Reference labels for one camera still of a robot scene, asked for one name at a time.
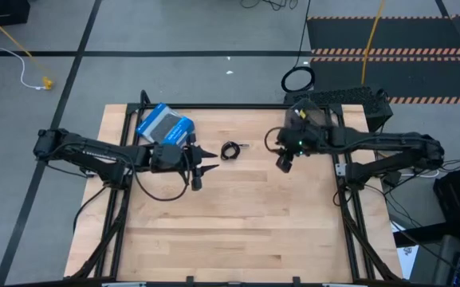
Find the black perforated box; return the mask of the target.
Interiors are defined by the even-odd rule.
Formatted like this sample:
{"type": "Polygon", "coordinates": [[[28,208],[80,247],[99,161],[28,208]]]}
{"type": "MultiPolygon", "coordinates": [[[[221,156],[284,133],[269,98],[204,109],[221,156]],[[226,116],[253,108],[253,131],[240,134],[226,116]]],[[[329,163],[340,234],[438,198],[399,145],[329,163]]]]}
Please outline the black perforated box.
{"type": "Polygon", "coordinates": [[[311,100],[318,106],[330,104],[361,105],[364,109],[368,129],[371,132],[381,129],[393,116],[388,102],[388,94],[383,88],[360,86],[330,91],[289,92],[285,95],[283,103],[292,105],[302,99],[311,100]]]}

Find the blue cardboard box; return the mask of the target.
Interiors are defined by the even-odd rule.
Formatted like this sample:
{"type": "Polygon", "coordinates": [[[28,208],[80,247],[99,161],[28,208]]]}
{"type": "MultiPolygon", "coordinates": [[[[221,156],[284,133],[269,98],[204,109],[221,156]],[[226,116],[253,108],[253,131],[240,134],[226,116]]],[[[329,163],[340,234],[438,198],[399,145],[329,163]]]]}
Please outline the blue cardboard box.
{"type": "Polygon", "coordinates": [[[183,146],[195,131],[190,118],[177,113],[165,103],[159,103],[138,125],[136,132],[149,143],[183,146]]]}

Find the clear plastic bin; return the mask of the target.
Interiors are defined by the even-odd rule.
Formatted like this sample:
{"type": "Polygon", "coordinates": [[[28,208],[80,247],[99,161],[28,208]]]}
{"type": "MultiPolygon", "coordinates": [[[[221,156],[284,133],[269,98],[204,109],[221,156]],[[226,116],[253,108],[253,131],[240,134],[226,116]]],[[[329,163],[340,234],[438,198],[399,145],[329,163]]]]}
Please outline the clear plastic bin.
{"type": "Polygon", "coordinates": [[[305,130],[309,127],[331,126],[332,121],[314,102],[302,99],[286,110],[284,125],[293,130],[305,130]]]}

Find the black case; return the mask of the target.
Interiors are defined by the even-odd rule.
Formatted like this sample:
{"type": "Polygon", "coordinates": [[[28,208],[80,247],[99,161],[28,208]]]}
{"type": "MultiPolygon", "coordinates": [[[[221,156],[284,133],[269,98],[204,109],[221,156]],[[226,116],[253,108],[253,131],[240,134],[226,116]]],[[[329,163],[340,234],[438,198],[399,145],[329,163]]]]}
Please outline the black case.
{"type": "Polygon", "coordinates": [[[447,173],[434,181],[433,192],[437,197],[446,224],[460,235],[460,170],[447,173]]]}

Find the black hazard striped mat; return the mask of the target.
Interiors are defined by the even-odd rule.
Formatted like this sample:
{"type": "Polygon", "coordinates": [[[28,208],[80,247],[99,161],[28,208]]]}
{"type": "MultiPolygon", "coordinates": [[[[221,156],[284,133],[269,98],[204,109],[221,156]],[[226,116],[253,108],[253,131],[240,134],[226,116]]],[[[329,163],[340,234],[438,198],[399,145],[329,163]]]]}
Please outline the black hazard striped mat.
{"type": "Polygon", "coordinates": [[[394,104],[460,104],[460,15],[310,17],[316,89],[386,90],[394,104]]]}

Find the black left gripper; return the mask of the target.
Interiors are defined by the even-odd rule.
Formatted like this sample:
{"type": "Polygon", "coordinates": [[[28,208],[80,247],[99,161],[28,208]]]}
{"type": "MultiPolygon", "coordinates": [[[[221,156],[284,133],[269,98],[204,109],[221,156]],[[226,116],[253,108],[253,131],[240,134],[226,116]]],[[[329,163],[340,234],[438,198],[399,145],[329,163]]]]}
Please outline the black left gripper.
{"type": "Polygon", "coordinates": [[[201,177],[218,167],[217,164],[199,167],[199,164],[203,158],[216,157],[218,157],[217,154],[195,145],[195,136],[188,136],[187,144],[182,147],[172,144],[156,144],[151,156],[151,172],[177,171],[181,175],[187,175],[193,191],[199,191],[202,189],[201,177]]]}

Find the white paper sheet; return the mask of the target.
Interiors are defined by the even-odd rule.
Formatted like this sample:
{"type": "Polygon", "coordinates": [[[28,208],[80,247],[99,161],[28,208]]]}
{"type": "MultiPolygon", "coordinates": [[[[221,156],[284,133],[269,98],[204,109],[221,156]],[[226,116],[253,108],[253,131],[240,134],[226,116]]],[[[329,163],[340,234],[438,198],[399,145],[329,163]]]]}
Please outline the white paper sheet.
{"type": "Polygon", "coordinates": [[[418,246],[400,247],[396,249],[402,270],[402,276],[405,279],[409,279],[411,277],[418,249],[418,246]]]}

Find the dark desk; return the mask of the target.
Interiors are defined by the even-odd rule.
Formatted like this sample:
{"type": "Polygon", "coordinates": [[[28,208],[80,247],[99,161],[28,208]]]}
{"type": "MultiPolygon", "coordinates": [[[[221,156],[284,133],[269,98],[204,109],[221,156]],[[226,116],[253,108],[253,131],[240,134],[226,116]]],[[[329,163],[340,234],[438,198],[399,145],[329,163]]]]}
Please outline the dark desk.
{"type": "Polygon", "coordinates": [[[460,255],[460,239],[445,235],[440,243],[419,248],[410,281],[419,284],[450,286],[454,260],[460,255]]]}

